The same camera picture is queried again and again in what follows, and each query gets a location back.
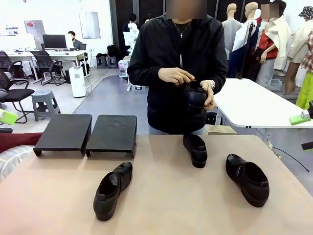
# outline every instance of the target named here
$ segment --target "black hoodie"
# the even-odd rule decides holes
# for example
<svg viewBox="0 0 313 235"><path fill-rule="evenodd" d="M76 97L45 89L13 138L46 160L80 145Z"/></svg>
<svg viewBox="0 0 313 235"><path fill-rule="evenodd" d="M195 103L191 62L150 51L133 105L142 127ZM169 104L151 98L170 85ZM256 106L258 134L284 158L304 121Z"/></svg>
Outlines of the black hoodie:
<svg viewBox="0 0 313 235"><path fill-rule="evenodd" d="M227 58L222 23L207 16L193 20L191 32L183 45L172 20L166 15L145 23L140 30L128 67L129 80L134 85L149 86L148 123L170 134L184 134L204 127L206 112L188 111L184 86L176 87L158 77L160 68L181 68L197 82L214 80L214 94L225 83Z"/></svg>

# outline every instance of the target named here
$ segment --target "black backpack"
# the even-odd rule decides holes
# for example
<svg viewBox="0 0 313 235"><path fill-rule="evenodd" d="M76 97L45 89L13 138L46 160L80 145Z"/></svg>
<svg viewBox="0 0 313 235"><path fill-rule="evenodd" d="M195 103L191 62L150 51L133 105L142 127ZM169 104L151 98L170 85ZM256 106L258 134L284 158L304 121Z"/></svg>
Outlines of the black backpack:
<svg viewBox="0 0 313 235"><path fill-rule="evenodd" d="M114 45L110 45L107 47L108 49L108 56L115 57L117 62L123 59L121 51Z"/></svg>
<svg viewBox="0 0 313 235"><path fill-rule="evenodd" d="M85 71L85 64L82 64L81 67L83 68L84 71L84 76L86 76L86 71ZM90 66L88 63L86 63L86 69L87 69L87 74L89 74L90 71Z"/></svg>

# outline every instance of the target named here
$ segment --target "green pants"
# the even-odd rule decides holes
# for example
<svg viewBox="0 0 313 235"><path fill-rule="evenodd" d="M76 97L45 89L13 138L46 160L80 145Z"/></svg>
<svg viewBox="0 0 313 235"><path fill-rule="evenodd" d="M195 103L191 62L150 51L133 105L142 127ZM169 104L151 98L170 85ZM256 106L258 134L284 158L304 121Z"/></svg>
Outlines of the green pants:
<svg viewBox="0 0 313 235"><path fill-rule="evenodd" d="M313 100L313 72L307 71L296 105L302 109L309 108L309 102Z"/></svg>

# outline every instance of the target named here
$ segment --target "concrete floor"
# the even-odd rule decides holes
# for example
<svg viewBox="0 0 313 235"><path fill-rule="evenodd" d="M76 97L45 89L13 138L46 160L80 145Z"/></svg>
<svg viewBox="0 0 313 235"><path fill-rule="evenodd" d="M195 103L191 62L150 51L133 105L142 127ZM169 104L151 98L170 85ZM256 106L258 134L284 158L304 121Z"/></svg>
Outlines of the concrete floor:
<svg viewBox="0 0 313 235"><path fill-rule="evenodd" d="M136 115L137 133L148 134L147 93L148 91L126 91L126 81L118 76L108 76L75 110L75 114L92 114L92 124L100 114ZM255 129L232 128L243 135L262 135ZM273 129L271 131L273 146L284 150L302 162L312 172L308 173L301 165L288 155L275 150L282 156L282 162L298 178L303 186L313 195L313 159L312 153L304 152L301 144L313 140L313 129Z"/></svg>
<svg viewBox="0 0 313 235"><path fill-rule="evenodd" d="M116 74L118 74L118 69L109 70L109 69L91 68L90 76L85 78L86 87L89 86L89 82L90 82L92 85L92 90L94 90L103 78L110 76L110 75L116 75ZM58 105L60 107L62 114L72 114L74 110L83 102L83 100L86 99L86 97L74 98L72 95L71 85L67 83L57 87L54 84L47 84L47 85L42 86L40 82L32 84L32 82L34 81L33 79L30 79L29 81L30 81L30 84L28 88L33 89L34 91L52 90L58 102ZM21 87L24 87L24 85L21 85L21 86L13 85L11 88L20 89ZM22 103L24 110L30 110L30 111L33 110L31 97L24 99L21 103ZM17 112L14 109L12 103L4 103L4 105L7 106L5 110L15 113L18 116L21 116L21 113ZM28 122L25 124L15 124L13 126L8 126L4 124L4 125L1 125L0 128L10 127L13 129L13 133L43 132L50 121L49 117L46 117L46 118L42 117L42 118L39 118L39 121L35 121L34 114L28 114L27 118L28 118Z"/></svg>

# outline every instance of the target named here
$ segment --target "gray plastic stool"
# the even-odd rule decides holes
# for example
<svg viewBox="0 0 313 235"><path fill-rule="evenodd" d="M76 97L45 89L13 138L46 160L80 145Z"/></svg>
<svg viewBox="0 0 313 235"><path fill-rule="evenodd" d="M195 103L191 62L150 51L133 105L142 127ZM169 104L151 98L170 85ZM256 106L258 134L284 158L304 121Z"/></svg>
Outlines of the gray plastic stool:
<svg viewBox="0 0 313 235"><path fill-rule="evenodd" d="M38 121L40 117L53 118L56 114L61 113L54 94L50 90L36 91L31 95L31 99L33 101L35 121Z"/></svg>
<svg viewBox="0 0 313 235"><path fill-rule="evenodd" d="M118 68L115 56L113 56L113 57L108 56L108 67L109 67L109 69L117 69Z"/></svg>
<svg viewBox="0 0 313 235"><path fill-rule="evenodd" d="M107 58L105 56L101 56L97 59L97 69L106 69L108 66Z"/></svg>

